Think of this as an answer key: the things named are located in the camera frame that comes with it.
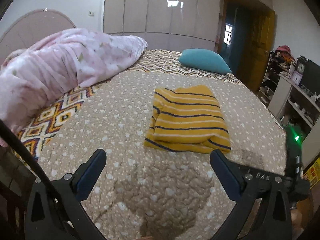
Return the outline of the person's right hand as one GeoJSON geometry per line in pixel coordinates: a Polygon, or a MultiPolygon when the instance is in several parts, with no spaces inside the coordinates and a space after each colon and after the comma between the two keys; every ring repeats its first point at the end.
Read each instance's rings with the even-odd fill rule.
{"type": "Polygon", "coordinates": [[[313,217],[313,200],[308,196],[303,201],[299,201],[296,207],[291,210],[292,219],[292,239],[297,239],[304,231],[313,217]]]}

